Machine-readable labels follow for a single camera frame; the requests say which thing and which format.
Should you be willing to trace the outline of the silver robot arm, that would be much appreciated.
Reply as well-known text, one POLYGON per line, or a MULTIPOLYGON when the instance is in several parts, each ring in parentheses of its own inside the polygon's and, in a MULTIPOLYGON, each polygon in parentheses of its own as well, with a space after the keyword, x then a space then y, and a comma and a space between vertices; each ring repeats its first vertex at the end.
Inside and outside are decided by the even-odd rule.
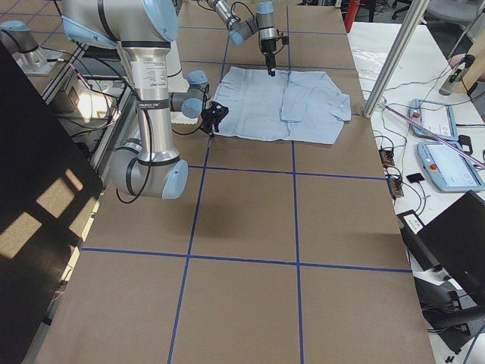
POLYGON ((268 75, 276 75, 277 42, 280 34, 274 23, 274 6, 271 1, 260 2, 256 13, 251 13, 247 20, 236 15, 235 5, 227 1, 207 1, 209 8, 217 13, 229 31, 229 37, 235 46, 242 45, 247 39, 258 35, 258 47, 263 54, 268 75))
POLYGON ((170 93, 167 55, 177 54, 178 21, 171 1, 65 1, 67 36, 89 46, 114 49, 136 97, 139 129, 116 149, 110 175, 118 193, 176 199, 185 190, 189 167, 172 138, 171 112, 201 118, 212 133, 229 110, 205 106, 207 80, 193 72, 189 89, 170 93))

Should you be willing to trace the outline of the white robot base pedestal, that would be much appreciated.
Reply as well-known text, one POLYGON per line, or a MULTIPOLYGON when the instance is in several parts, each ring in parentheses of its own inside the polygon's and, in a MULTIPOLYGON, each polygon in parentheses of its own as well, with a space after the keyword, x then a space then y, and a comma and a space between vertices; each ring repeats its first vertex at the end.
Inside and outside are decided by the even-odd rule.
POLYGON ((180 63, 179 50, 177 48, 178 19, 177 6, 172 1, 154 1, 157 5, 157 19, 152 23, 157 26, 157 31, 164 43, 167 52, 167 92, 169 106, 167 109, 167 129, 172 131, 175 124, 194 124, 199 119, 202 111, 203 92, 200 86, 189 83, 183 78, 180 63))

